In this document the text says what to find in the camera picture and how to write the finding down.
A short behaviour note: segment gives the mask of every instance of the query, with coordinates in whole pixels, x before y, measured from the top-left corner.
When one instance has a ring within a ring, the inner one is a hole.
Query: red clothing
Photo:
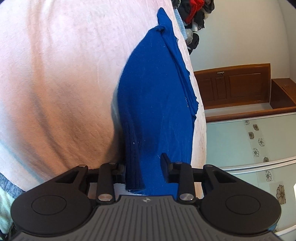
[[[205,1],[204,0],[189,0],[190,6],[191,6],[191,11],[188,17],[186,18],[185,22],[187,24],[191,23],[191,20],[193,19],[195,13],[203,7]]]

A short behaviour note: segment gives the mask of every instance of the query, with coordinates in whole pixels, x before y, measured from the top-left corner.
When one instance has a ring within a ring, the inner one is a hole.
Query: bed
[[[5,0],[0,173],[7,180],[27,191],[81,163],[98,168],[122,159],[118,81],[133,49],[158,25],[160,7],[173,23],[199,102],[191,165],[205,164],[204,108],[170,0]],[[202,195],[199,186],[196,193]]]

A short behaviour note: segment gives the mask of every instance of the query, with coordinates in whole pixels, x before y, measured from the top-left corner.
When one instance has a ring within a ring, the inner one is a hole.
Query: wooden door
[[[269,102],[270,64],[194,72],[205,109]]]

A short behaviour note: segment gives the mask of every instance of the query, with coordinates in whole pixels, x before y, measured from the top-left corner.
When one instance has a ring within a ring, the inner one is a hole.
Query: light blue towel
[[[12,202],[24,191],[13,185],[0,173],[0,234],[7,234],[12,224],[10,208]]]
[[[187,34],[186,34],[186,31],[185,31],[185,28],[184,28],[184,24],[183,24],[183,21],[181,19],[181,16],[178,12],[178,9],[174,9],[174,13],[175,13],[175,17],[177,19],[177,23],[179,25],[179,29],[184,37],[184,39],[186,40],[187,39]]]

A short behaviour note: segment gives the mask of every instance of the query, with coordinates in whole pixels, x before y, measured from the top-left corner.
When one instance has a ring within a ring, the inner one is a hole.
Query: metal pin
[[[190,193],[183,193],[179,196],[179,198],[183,201],[192,201],[194,199],[194,196]]]
[[[108,202],[111,201],[113,198],[113,196],[111,194],[108,193],[104,193],[98,196],[98,199],[102,202]]]

